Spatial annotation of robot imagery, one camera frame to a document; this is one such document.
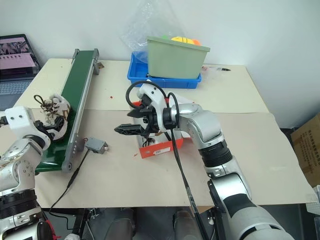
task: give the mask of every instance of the metal leg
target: metal leg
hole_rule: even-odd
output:
[[[174,217],[175,240],[202,240],[197,224],[188,211],[177,211]]]
[[[134,211],[123,209],[111,223],[104,240],[132,240],[134,224]]]

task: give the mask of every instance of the beige tabletop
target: beige tabletop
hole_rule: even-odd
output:
[[[119,124],[132,121],[124,111],[129,109],[124,100],[130,85],[126,79],[129,63],[102,62],[105,68],[92,79],[79,134],[105,140],[109,150],[103,155],[89,153],[72,187],[55,207],[188,206],[188,197],[172,152],[141,159],[136,137],[114,132]],[[52,91],[59,93],[68,75],[69,64],[68,59],[50,59],[16,105],[34,108],[35,118],[42,119],[32,96],[40,94],[46,98]],[[199,84],[197,89],[173,91],[204,109],[218,112],[226,142],[239,162],[256,204],[314,202],[315,193],[300,170],[294,151],[279,130],[274,116],[268,112],[246,68],[228,68],[230,72],[223,73],[212,82]],[[246,97],[237,98],[241,91],[247,93]],[[15,136],[8,126],[0,128],[0,135],[1,154]],[[190,140],[184,141],[179,154],[196,204],[212,206],[208,177]],[[75,166],[82,156],[83,153],[79,154]],[[50,207],[57,200],[71,175],[55,171],[36,176],[35,190],[43,208]]]

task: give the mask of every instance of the plastic bag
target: plastic bag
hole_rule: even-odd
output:
[[[128,19],[120,38],[137,59],[148,63],[148,36],[167,39],[185,36],[167,0],[142,0],[136,12]]]

